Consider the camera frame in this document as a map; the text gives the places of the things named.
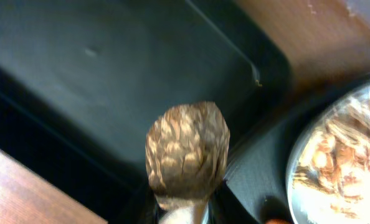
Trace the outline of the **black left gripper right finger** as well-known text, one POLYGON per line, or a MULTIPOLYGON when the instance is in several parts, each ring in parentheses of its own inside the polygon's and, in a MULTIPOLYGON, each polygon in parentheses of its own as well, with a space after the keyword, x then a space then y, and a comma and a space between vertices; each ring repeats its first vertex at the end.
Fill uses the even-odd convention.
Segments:
POLYGON ((226 182, 222 182, 211 195, 211 223, 258 224, 238 201, 226 182))

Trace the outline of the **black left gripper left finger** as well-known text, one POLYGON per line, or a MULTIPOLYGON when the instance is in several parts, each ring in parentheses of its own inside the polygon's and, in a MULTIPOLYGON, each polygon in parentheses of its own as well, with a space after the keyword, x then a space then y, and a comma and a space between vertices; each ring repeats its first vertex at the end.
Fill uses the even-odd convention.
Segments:
POLYGON ((156 212, 154 193, 144 184, 116 217, 116 224, 156 224, 156 212))

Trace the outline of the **brown round cookie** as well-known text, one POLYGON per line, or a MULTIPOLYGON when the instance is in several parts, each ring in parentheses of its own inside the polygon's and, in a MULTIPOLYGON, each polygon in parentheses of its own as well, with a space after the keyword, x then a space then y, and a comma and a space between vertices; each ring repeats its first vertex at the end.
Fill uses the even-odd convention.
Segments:
POLYGON ((168 109, 145 141, 148 185, 163 210, 204 204, 222 183, 230 129, 213 101, 168 109))

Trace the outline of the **orange carrot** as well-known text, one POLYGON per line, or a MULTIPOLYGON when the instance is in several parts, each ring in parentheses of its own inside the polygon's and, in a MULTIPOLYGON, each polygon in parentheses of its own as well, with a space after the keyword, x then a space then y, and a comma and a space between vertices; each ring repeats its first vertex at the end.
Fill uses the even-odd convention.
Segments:
POLYGON ((291 224, 291 223, 286 220, 271 219, 271 220, 266 221, 265 224, 291 224))

